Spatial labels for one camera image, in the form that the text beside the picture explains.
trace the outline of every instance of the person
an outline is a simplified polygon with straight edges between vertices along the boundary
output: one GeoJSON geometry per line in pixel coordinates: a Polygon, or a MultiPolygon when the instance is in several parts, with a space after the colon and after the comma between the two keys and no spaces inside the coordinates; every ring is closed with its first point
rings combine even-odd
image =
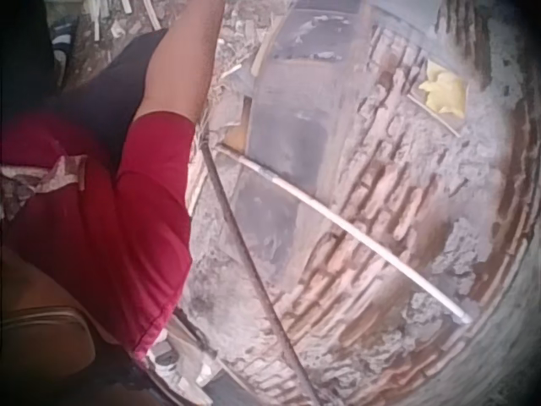
{"type": "Polygon", "coordinates": [[[190,0],[169,30],[136,38],[60,95],[50,40],[36,28],[42,1],[14,3],[42,22],[16,19],[16,35],[3,32],[3,261],[6,250],[42,272],[101,337],[142,359],[191,264],[189,152],[225,0],[190,0]]]}

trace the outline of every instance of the black pants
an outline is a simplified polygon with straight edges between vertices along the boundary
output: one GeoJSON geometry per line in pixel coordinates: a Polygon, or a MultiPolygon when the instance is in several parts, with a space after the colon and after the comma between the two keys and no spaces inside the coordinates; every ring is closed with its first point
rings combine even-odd
{"type": "Polygon", "coordinates": [[[141,103],[145,75],[164,30],[135,38],[107,68],[78,89],[57,93],[43,0],[8,1],[2,33],[2,121],[45,108],[89,129],[118,164],[141,103]]]}

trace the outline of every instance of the yellow object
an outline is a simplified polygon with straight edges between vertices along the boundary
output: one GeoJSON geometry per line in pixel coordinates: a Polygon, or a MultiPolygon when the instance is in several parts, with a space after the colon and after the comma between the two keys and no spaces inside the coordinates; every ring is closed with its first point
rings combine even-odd
{"type": "Polygon", "coordinates": [[[466,117],[464,81],[432,61],[428,61],[426,74],[428,80],[419,86],[420,90],[428,93],[426,107],[437,113],[449,112],[464,119],[466,117]]]}

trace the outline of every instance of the cloth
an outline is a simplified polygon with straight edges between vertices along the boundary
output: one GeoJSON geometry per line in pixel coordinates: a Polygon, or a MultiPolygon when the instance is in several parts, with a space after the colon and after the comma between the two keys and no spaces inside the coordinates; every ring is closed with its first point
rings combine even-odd
{"type": "Polygon", "coordinates": [[[165,326],[191,265],[184,194],[193,135],[194,125],[173,113],[138,118],[115,171],[90,131],[55,114],[33,113],[3,131],[3,166],[55,173],[74,157],[84,165],[76,171],[84,179],[45,188],[4,219],[3,244],[65,288],[137,358],[165,326]]]}

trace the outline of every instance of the red shirt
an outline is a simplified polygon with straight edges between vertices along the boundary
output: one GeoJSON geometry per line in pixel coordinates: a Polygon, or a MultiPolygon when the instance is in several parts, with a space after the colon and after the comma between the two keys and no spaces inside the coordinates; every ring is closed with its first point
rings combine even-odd
{"type": "Polygon", "coordinates": [[[3,244],[70,292],[129,352],[143,356],[177,305],[191,265],[184,202],[194,124],[169,112],[134,121],[120,168],[82,128],[27,116],[2,138],[2,164],[52,168],[87,155],[84,189],[32,196],[3,223],[3,244]]]}

